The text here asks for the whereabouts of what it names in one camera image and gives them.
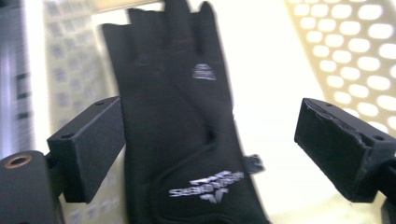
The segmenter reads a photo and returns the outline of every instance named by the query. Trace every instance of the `white logo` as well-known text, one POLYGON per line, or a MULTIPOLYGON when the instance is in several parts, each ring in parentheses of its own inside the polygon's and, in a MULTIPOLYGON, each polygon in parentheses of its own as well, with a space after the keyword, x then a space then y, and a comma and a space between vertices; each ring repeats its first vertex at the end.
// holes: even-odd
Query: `white logo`
POLYGON ((192 77, 213 81, 216 80, 215 72, 206 63, 198 63, 195 65, 195 67, 192 69, 192 77))
POLYGON ((171 189, 169 197, 183 197, 191 195, 200 195, 202 200, 208 200, 211 203, 221 203, 225 193, 228 193, 227 186, 238 182, 244 178, 244 173, 223 171, 207 178, 191 180, 192 186, 186 189, 171 189))

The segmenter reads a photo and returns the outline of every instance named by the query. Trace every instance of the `black glove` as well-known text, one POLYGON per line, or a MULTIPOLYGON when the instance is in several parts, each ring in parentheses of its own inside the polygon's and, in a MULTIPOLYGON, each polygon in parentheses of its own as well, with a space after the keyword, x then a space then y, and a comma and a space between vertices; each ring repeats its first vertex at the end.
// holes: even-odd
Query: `black glove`
POLYGON ((164 13, 129 13, 133 25, 104 33, 120 86, 132 223, 268 223, 242 163, 210 5, 190 14, 171 0, 164 13), (162 135, 173 130, 180 134, 162 135))

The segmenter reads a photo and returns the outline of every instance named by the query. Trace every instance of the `black fabric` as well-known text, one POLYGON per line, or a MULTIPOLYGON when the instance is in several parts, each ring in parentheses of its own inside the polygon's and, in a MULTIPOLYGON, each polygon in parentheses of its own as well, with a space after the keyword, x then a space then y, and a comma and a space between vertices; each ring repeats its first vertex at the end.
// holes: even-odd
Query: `black fabric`
POLYGON ((211 6, 103 26, 120 88, 131 223, 269 223, 242 160, 211 6))

